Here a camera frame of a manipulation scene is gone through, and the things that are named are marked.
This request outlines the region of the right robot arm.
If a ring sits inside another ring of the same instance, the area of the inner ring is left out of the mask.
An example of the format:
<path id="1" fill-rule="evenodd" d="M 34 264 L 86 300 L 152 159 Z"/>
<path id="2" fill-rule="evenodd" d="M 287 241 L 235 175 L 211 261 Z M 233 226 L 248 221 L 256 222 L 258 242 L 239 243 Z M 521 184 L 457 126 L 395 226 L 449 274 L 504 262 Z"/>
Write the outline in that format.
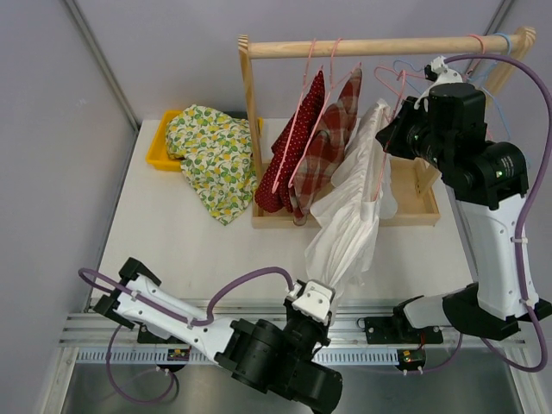
<path id="1" fill-rule="evenodd" d="M 420 158 L 440 172 L 467 222 L 477 270 L 476 281 L 463 289 L 396 306 L 391 328 L 402 342 L 433 326 L 501 341 L 516 334 L 520 322 L 551 315 L 531 276 L 518 274 L 527 260 L 519 217 L 529 201 L 526 161 L 510 142 L 486 138 L 485 111 L 486 96 L 473 85 L 435 85 L 426 97 L 407 97 L 376 135 L 388 154 Z"/>

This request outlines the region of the yellow plastic bin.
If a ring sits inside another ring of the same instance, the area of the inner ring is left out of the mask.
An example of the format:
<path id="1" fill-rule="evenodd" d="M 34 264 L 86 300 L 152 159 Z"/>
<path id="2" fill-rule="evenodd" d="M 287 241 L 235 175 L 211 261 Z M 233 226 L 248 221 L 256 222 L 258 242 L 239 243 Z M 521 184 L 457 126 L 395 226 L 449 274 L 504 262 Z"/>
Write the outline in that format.
<path id="1" fill-rule="evenodd" d="M 147 151 L 146 162 L 166 172 L 218 169 L 255 171 L 245 116 L 233 116 L 203 105 L 168 110 Z"/>

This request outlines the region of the red polka dot skirt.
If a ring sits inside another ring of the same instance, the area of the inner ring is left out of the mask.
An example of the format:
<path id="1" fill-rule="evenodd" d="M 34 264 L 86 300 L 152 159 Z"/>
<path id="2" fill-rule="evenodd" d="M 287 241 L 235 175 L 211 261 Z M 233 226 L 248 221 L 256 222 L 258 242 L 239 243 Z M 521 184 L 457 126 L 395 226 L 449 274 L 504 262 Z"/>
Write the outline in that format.
<path id="1" fill-rule="evenodd" d="M 292 115 L 272 145 L 273 158 L 254 194 L 255 202 L 264 211 L 275 213 L 285 208 L 292 212 L 288 184 L 304 153 L 324 99 L 325 79 L 323 69 L 320 69 L 299 106 L 298 114 Z"/>

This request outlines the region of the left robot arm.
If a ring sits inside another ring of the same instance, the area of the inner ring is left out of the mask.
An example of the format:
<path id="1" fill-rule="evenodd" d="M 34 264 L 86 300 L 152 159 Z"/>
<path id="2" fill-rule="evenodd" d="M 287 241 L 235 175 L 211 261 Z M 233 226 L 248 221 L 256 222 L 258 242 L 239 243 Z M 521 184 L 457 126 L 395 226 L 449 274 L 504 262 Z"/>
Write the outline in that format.
<path id="1" fill-rule="evenodd" d="M 236 287 L 268 274 L 281 275 L 287 284 L 285 327 L 267 320 L 217 317 L 216 304 Z M 308 406 L 315 413 L 331 413 L 342 395 L 342 376 L 314 361 L 329 346 L 333 322 L 333 288 L 320 281 L 295 280 L 281 267 L 247 273 L 222 288 L 206 310 L 163 292 L 160 280 L 140 261 L 129 258 L 119 280 L 91 269 L 78 275 L 91 285 L 99 280 L 104 295 L 94 311 L 129 329 L 141 324 L 167 342 L 182 341 L 230 372 L 232 378 L 259 392 L 273 392 Z"/>

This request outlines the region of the pink hanger of polka skirt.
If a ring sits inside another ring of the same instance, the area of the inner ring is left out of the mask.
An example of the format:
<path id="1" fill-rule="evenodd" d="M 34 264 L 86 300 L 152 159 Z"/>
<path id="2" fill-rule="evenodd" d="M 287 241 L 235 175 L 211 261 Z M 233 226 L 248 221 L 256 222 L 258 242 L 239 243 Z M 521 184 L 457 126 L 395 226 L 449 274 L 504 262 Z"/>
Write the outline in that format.
<path id="1" fill-rule="evenodd" d="M 288 154 L 288 150 L 289 150 L 290 143 L 291 143 L 291 140 L 292 140 L 292 134 L 294 132 L 295 125 L 296 125 L 296 122 L 297 122 L 297 119 L 298 119 L 298 114 L 299 114 L 299 111 L 300 111 L 301 104 L 304 100 L 304 94 L 305 94 L 306 88 L 307 88 L 307 80 L 308 80 L 308 74 L 309 74 L 309 69 L 310 69 L 310 64 L 311 64 L 311 58 L 312 58 L 312 54 L 314 52 L 314 48 L 315 48 L 316 44 L 317 44 L 317 39 L 314 38 L 312 40 L 311 44 L 310 44 L 310 49 L 309 49 L 309 53 L 308 53 L 308 56 L 307 56 L 306 65 L 305 65 L 305 69 L 304 69 L 302 89 L 301 89 L 301 92 L 300 92 L 300 95 L 299 95 L 297 108 L 295 109 L 293 117 L 292 117 L 292 124 L 291 124 L 291 127 L 290 127 L 290 131 L 289 131 L 289 134 L 288 134 L 288 136 L 286 138 L 286 141 L 285 141 L 284 152 L 282 153 L 282 158 L 281 158 L 281 161 L 279 162 L 279 166 L 278 166 L 276 175 L 275 175 L 274 180 L 273 180 L 273 185 L 272 185 L 272 188 L 271 188 L 271 194 L 275 194 L 276 191 L 279 188 L 280 175 L 281 175 L 282 170 L 284 169 L 284 166 L 285 166 L 285 159 L 286 159 L 286 156 Z"/>

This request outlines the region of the aluminium mounting rail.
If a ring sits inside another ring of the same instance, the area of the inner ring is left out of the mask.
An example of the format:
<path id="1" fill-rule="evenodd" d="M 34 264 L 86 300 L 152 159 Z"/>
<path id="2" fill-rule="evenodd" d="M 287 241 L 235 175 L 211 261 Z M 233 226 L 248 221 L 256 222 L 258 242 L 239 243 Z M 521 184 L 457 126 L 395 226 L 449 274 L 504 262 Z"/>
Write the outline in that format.
<path id="1" fill-rule="evenodd" d="M 331 343 L 314 356 L 314 362 L 333 366 L 391 366 L 398 365 L 398 351 L 413 349 L 414 344 L 368 344 L 364 330 L 365 317 L 388 317 L 389 306 L 356 306 L 348 304 L 337 311 L 335 323 L 329 329 Z M 246 319 L 251 323 L 267 320 L 279 328 L 285 325 L 285 311 L 281 305 L 254 303 L 238 306 L 225 303 L 217 307 L 218 316 L 231 319 Z M 112 361 L 116 364 L 160 365 L 208 365 L 208 359 L 184 343 L 140 344 L 137 334 L 140 327 L 122 328 L 112 344 Z M 104 363 L 110 338 L 116 323 L 89 310 L 67 317 L 59 348 L 74 348 L 77 361 Z"/>

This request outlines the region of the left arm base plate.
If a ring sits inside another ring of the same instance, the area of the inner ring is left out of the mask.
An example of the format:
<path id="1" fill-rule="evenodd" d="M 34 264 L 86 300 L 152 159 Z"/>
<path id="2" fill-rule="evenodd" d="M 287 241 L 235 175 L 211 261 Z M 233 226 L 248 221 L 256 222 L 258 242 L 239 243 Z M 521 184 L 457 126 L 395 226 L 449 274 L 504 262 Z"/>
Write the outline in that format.
<path id="1" fill-rule="evenodd" d="M 178 344 L 180 340 L 174 336 L 161 338 L 150 332 L 146 325 L 141 324 L 137 334 L 137 342 L 140 344 Z"/>

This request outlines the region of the pink hanger of lemon skirt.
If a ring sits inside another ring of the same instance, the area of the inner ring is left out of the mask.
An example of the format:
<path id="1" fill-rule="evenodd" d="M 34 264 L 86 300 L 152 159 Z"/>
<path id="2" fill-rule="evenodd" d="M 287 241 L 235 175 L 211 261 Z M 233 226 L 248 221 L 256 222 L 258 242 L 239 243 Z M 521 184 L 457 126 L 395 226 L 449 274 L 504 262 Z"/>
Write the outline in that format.
<path id="1" fill-rule="evenodd" d="M 486 46 L 484 41 L 482 40 L 482 37 L 478 34 L 467 34 L 468 37 L 474 38 L 479 44 L 480 44 L 480 54 L 486 53 Z M 467 69 L 464 72 L 463 78 L 465 80 L 469 80 L 470 82 L 473 82 L 475 80 L 475 71 L 477 70 L 481 60 L 473 60 L 472 63 L 469 63 L 467 65 Z"/>

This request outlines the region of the white skirt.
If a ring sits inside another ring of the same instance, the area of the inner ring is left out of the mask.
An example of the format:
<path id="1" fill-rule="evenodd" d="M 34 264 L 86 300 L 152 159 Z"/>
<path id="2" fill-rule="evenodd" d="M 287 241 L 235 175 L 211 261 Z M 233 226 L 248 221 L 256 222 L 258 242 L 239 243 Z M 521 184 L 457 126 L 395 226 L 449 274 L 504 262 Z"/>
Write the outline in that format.
<path id="1" fill-rule="evenodd" d="M 306 273 L 333 288 L 337 298 L 370 269 L 380 221 L 398 212 L 391 158 L 375 139 L 391 114 L 381 98 L 367 110 L 331 177 L 333 190 L 310 208 L 320 230 L 304 251 Z"/>

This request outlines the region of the wooden clothes rack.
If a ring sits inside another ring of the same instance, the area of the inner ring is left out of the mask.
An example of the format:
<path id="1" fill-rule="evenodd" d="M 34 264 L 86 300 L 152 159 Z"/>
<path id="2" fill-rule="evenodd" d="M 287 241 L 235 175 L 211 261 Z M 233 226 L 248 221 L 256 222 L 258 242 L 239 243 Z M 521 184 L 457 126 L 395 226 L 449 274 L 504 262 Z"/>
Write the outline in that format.
<path id="1" fill-rule="evenodd" d="M 521 27 L 514 34 L 481 36 L 487 53 L 510 52 L 522 60 L 536 41 L 536 30 Z M 252 42 L 247 35 L 238 37 L 241 75 L 246 98 L 248 120 L 258 119 L 253 60 L 307 58 L 312 41 Z M 335 41 L 317 41 L 313 58 L 330 57 Z M 376 40 L 345 40 L 340 43 L 336 57 L 371 57 L 403 55 L 443 55 L 477 53 L 480 44 L 471 37 L 433 37 Z M 433 226 L 441 215 L 432 185 L 438 178 L 434 167 L 421 160 L 393 160 L 392 194 L 398 202 L 397 214 L 381 221 L 383 226 Z"/>

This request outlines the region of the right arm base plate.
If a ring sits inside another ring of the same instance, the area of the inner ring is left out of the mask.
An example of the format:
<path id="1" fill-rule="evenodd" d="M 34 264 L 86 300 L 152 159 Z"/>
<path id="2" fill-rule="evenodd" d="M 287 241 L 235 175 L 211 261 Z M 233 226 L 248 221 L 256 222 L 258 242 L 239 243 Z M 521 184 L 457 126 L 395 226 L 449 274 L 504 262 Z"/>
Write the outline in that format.
<path id="1" fill-rule="evenodd" d="M 364 330 L 368 344 L 442 344 L 438 327 L 414 328 L 402 317 L 365 317 Z"/>

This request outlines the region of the red plaid skirt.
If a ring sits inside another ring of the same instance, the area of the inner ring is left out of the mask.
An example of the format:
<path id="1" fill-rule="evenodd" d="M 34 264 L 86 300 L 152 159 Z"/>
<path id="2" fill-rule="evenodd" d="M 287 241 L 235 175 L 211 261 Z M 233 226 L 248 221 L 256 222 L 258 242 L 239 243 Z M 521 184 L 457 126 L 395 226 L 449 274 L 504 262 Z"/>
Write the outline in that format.
<path id="1" fill-rule="evenodd" d="M 363 73 L 353 69 L 336 101 L 324 109 L 304 154 L 288 182 L 293 222 L 306 223 L 318 193 L 330 182 L 345 156 L 358 114 Z"/>

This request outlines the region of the lemon print skirt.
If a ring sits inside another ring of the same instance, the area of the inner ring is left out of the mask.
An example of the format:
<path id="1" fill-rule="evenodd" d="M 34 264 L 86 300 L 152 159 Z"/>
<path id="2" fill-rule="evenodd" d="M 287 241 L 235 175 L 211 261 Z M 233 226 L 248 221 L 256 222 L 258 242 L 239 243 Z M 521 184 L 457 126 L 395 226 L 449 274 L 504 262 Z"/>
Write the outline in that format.
<path id="1" fill-rule="evenodd" d="M 210 216 L 226 226 L 257 188 L 249 122 L 193 104 L 166 125 L 166 151 Z"/>

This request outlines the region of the pink hanger of plaid skirt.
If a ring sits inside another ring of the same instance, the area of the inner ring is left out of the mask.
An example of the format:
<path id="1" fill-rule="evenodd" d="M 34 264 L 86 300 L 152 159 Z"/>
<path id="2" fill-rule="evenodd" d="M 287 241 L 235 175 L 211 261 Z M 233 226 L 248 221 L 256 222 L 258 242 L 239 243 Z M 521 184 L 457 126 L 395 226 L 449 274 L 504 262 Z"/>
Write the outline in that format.
<path id="1" fill-rule="evenodd" d="M 337 48 L 338 46 L 340 45 L 340 43 L 343 41 L 343 38 L 340 37 L 338 38 L 335 43 L 334 43 L 334 46 L 332 48 L 332 51 L 331 51 L 331 54 L 330 54 L 330 63 L 329 63 L 329 89 L 327 90 L 326 92 L 326 95 L 325 95 L 325 98 L 324 98 L 324 101 L 323 101 L 323 106 L 322 108 L 320 109 L 320 112 L 318 114 L 318 118 L 314 124 L 314 126 L 312 127 L 312 130 L 310 132 L 310 136 L 309 136 L 309 139 L 308 141 L 306 142 L 305 144 L 305 148 L 304 148 L 304 151 L 303 151 L 303 154 L 301 155 L 295 169 L 293 170 L 292 172 L 292 175 L 288 181 L 288 188 L 291 189 L 293 187 L 293 181 L 294 181 L 294 178 L 295 176 L 297 175 L 297 172 L 298 172 L 298 169 L 300 167 L 300 164 L 301 162 L 303 161 L 303 159 L 306 157 L 307 155 L 307 151 L 308 151 L 308 148 L 311 144 L 311 141 L 312 139 L 315 137 L 315 134 L 317 132 L 317 127 L 320 123 L 320 121 L 322 120 L 322 116 L 324 114 L 324 111 L 326 110 L 327 106 L 328 106 L 328 103 L 329 103 L 329 99 L 332 95 L 332 93 L 334 92 L 334 90 L 342 85 L 346 80 L 348 80 L 348 78 L 350 77 L 350 75 L 354 72 L 354 70 L 356 70 L 357 67 L 361 67 L 361 63 L 357 63 L 355 66 L 353 66 L 353 68 L 351 69 L 351 71 L 349 71 L 346 75 L 344 75 L 342 78 L 340 78 L 339 80 L 335 81 L 334 79 L 334 61 L 335 61 L 335 57 L 336 57 L 336 51 L 337 51 Z M 305 73 L 304 73 L 304 87 L 303 87 L 303 90 L 305 88 L 305 85 L 306 85 L 306 75 L 308 73 L 308 67 L 309 67 L 309 64 L 310 64 L 310 61 L 311 61 L 311 55 L 312 55 L 312 52 L 314 51 L 314 46 L 315 46 L 315 43 L 316 43 L 316 39 L 314 39 L 312 41 L 312 44 L 311 44 L 311 48 L 310 48 L 310 51 L 309 51 L 309 54 L 308 54 L 308 59 L 307 59 L 307 65 L 306 65 L 306 68 L 305 68 Z M 294 115 L 293 117 L 293 122 L 292 122 L 292 130 L 290 131 L 290 135 L 291 133 L 293 132 L 294 130 L 294 127 L 295 127 L 295 123 L 296 123 L 296 119 L 297 119 L 297 112 L 298 110 L 296 111 L 296 115 Z"/>

